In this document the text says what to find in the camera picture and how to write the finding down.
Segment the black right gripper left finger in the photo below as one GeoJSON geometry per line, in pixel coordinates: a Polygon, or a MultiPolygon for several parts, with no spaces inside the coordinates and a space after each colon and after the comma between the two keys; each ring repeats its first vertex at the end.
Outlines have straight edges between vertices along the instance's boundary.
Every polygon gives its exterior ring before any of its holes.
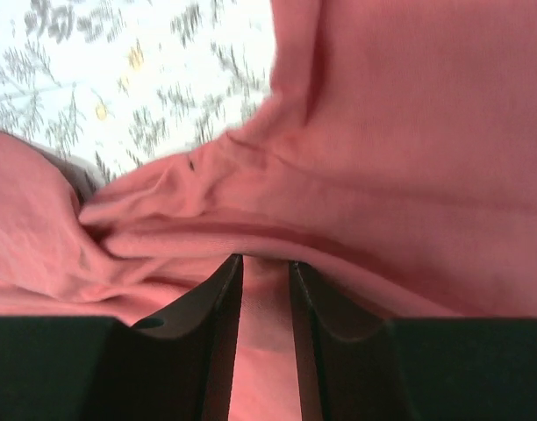
{"type": "Polygon", "coordinates": [[[243,286],[230,256],[204,282],[131,327],[115,322],[94,369],[86,420],[226,420],[243,286]]]}

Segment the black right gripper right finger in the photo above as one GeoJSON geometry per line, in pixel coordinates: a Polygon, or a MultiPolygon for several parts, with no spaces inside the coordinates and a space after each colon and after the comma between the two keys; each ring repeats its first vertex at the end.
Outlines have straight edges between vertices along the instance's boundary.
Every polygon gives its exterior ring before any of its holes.
{"type": "Polygon", "coordinates": [[[385,321],[303,262],[289,286],[302,419],[415,419],[385,321]]]}

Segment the pink t shirt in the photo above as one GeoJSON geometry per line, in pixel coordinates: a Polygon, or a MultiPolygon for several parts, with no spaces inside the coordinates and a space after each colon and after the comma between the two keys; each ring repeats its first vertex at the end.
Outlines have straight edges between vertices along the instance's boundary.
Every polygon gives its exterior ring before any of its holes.
{"type": "Polygon", "coordinates": [[[0,316],[131,324],[231,253],[230,417],[297,420],[288,264],[381,316],[537,317],[537,1],[275,1],[243,127],[80,205],[0,133],[0,316]]]}

